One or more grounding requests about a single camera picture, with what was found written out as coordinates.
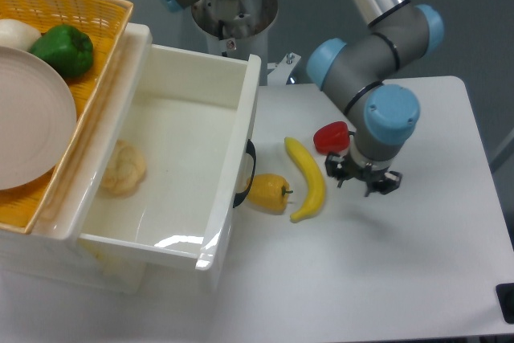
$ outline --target banana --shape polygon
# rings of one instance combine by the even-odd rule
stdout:
[[[310,152],[295,138],[284,138],[289,157],[300,169],[307,181],[308,193],[300,209],[291,214],[291,221],[297,223],[303,219],[314,217],[323,206],[325,184],[321,170]]]

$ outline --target toy fruit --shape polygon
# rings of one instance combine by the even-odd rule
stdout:
[[[342,152],[350,145],[348,125],[343,121],[332,122],[319,129],[313,140],[318,153]]]
[[[248,193],[248,200],[256,206],[282,213],[288,204],[289,183],[278,174],[257,174]]]
[[[63,78],[85,74],[93,65],[93,43],[73,26],[52,27],[29,52],[51,65]]]
[[[307,181],[308,193],[300,209],[291,214],[291,221],[297,223],[315,216],[323,206],[325,185],[321,170],[308,150],[295,138],[284,139],[286,151],[298,166]]]

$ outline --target white plastic drawer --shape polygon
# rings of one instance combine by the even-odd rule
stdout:
[[[255,115],[260,59],[152,45],[120,131],[145,155],[137,191],[100,190],[80,238],[169,267],[219,269]]]

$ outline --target beige plate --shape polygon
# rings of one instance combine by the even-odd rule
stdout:
[[[0,47],[0,190],[51,169],[75,126],[75,102],[61,76],[32,54]]]

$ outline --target wicker basket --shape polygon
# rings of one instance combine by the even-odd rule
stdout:
[[[94,64],[82,77],[66,80],[77,108],[75,133],[60,162],[40,178],[13,189],[0,190],[0,229],[29,234],[51,199],[79,133],[88,122],[93,101],[103,87],[105,73],[129,21],[133,4],[125,0],[0,0],[0,18],[25,22],[44,33],[70,24],[93,42]]]

